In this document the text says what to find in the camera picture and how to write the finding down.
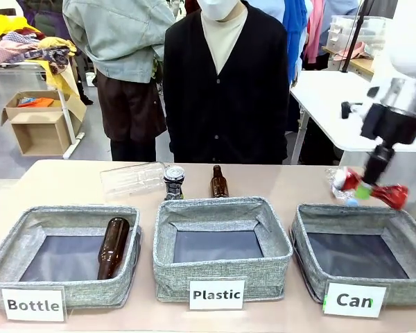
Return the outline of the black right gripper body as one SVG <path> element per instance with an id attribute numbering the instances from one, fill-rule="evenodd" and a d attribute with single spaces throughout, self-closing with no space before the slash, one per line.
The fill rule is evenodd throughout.
<path id="1" fill-rule="evenodd" d="M 387 169 L 394 154 L 395 150 L 391 144 L 382 142 L 377 145 L 370 153 L 367 163 L 365 164 L 362 181 L 368 185 L 375 185 L 382 173 Z"/>

